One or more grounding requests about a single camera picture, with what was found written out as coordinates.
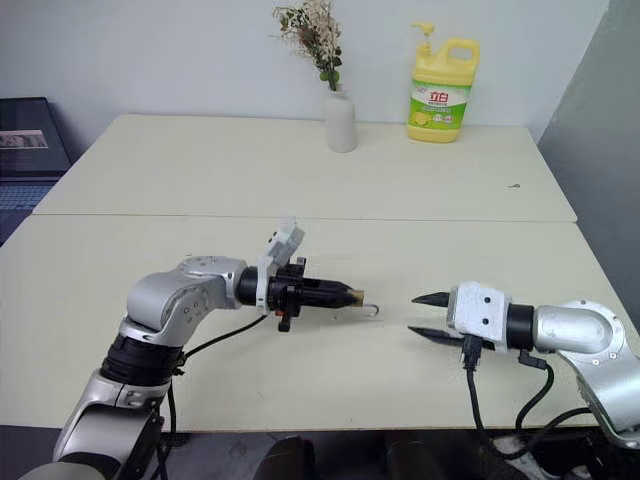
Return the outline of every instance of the black cable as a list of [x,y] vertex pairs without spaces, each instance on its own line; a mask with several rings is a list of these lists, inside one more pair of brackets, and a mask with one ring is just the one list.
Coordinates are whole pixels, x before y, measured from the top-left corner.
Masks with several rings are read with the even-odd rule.
[[220,335],[219,337],[214,338],[213,340],[209,340],[208,342],[204,342],[202,345],[198,345],[196,348],[194,348],[193,350],[189,350],[187,353],[184,354],[184,359],[188,359],[190,356],[195,355],[196,353],[204,350],[207,347],[210,347],[211,345],[221,342],[222,340],[226,340],[227,338],[233,337],[234,335],[237,335],[239,333],[242,333],[246,330],[249,330],[252,327],[255,327],[256,325],[258,325],[261,321],[263,321],[265,318],[267,318],[268,315],[262,315],[261,317],[258,317],[258,319],[254,320],[253,322],[249,323],[248,325],[245,325],[244,327],[241,327],[237,330],[234,330],[233,332],[229,332],[229,333],[225,333],[224,335]]
[[547,382],[540,389],[540,391],[536,393],[533,398],[525,404],[524,407],[522,407],[522,409],[518,413],[518,416],[516,417],[516,431],[518,433],[522,432],[522,423],[524,422],[524,417],[527,416],[531,409],[535,407],[538,402],[540,402],[540,400],[542,400],[544,396],[549,393],[551,387],[553,387],[553,380],[555,378],[555,375],[553,374],[553,368],[551,368],[551,365],[547,364],[545,366],[545,370],[547,371]]
[[[252,327],[255,327],[267,317],[268,315],[262,315],[258,317],[256,320],[254,320],[253,322],[245,325],[244,327],[238,328],[237,330],[234,330],[229,333],[225,333],[224,335],[220,335],[219,337],[209,340],[208,342],[205,342],[202,345],[198,345],[196,348],[189,350],[187,353],[185,353],[182,358],[184,361],[186,361],[192,355],[195,355],[196,353],[204,350],[207,347],[210,347],[211,345],[214,345],[218,342],[221,342],[222,340],[226,340],[227,338],[233,337],[235,335],[238,335],[239,333],[249,330]],[[149,477],[149,480],[157,480],[159,476],[162,478],[162,480],[167,480],[166,477],[162,476],[163,475],[162,472],[164,471],[164,474],[166,475],[166,461],[169,458],[169,454],[171,453],[171,449],[173,448],[173,444],[175,442],[176,423],[177,423],[176,402],[173,396],[173,382],[169,385],[169,390],[167,391],[167,400],[169,402],[169,417],[171,422],[171,427],[169,431],[169,440],[167,441],[167,446],[165,447],[164,451],[162,451],[160,445],[158,445],[158,466],[154,470],[151,477]]]
[[564,412],[558,415],[553,420],[551,420],[543,428],[538,430],[533,435],[533,437],[531,437],[531,440],[529,440],[529,442],[527,442],[527,444],[524,447],[522,447],[520,450],[513,453],[504,453],[498,450],[498,448],[493,443],[493,440],[491,440],[491,437],[485,430],[484,425],[482,424],[482,418],[480,417],[480,406],[478,405],[478,393],[476,392],[476,385],[473,380],[473,373],[474,373],[473,369],[467,370],[467,384],[469,385],[469,394],[471,396],[471,409],[473,410],[473,420],[476,424],[476,429],[480,434],[480,440],[482,440],[482,443],[484,443],[484,445],[489,449],[489,451],[494,455],[496,455],[497,457],[502,458],[504,460],[513,460],[529,452],[534,446],[536,446],[540,442],[540,440],[542,440],[542,437],[544,437],[547,433],[549,433],[549,431],[551,431],[554,427],[564,422],[565,420],[571,417],[575,417],[576,415],[591,413],[591,410],[589,410],[588,408],[575,408],[573,410],[569,410],[568,412]]

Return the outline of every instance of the green label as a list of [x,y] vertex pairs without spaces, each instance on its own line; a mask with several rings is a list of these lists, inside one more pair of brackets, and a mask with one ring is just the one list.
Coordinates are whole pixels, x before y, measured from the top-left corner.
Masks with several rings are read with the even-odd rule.
[[409,125],[457,130],[462,125],[471,86],[457,87],[413,81]]

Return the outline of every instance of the white table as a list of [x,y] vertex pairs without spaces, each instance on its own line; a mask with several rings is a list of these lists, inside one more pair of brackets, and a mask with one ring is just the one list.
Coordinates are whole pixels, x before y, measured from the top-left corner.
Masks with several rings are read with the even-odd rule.
[[320,122],[123,115],[35,213],[576,220],[525,128],[465,127],[446,145],[403,125],[358,135],[335,154]]
[[[441,327],[444,311],[409,303],[469,279],[530,304],[576,298],[622,305],[577,227],[532,222],[304,220],[308,275],[344,281],[382,308],[305,308],[290,334],[272,319],[193,357],[176,380],[178,427],[197,431],[472,427],[460,352],[407,325]],[[0,249],[0,424],[60,427],[116,336],[131,286],[189,255],[252,261],[270,219],[59,216],[29,218]],[[188,346],[255,318],[213,312]],[[483,354],[477,375],[487,426],[513,425],[544,383],[515,353]],[[570,368],[530,424],[583,405]],[[588,416],[569,423],[592,424]]]

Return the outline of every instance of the vase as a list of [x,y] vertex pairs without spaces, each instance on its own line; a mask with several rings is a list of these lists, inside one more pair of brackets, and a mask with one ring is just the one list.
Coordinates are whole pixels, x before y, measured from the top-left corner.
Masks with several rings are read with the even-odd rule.
[[356,108],[342,86],[329,90],[324,103],[324,126],[327,145],[337,153],[356,148]]

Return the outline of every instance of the dish soap bottle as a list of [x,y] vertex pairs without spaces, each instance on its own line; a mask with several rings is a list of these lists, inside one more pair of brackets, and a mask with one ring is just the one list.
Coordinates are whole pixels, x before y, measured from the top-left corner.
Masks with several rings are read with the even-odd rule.
[[[431,23],[414,23],[429,38]],[[469,59],[452,57],[454,49],[471,52]],[[413,68],[409,137],[423,142],[453,142],[460,133],[471,84],[476,74],[480,46],[474,40],[450,38],[436,53],[426,41],[418,47]]]

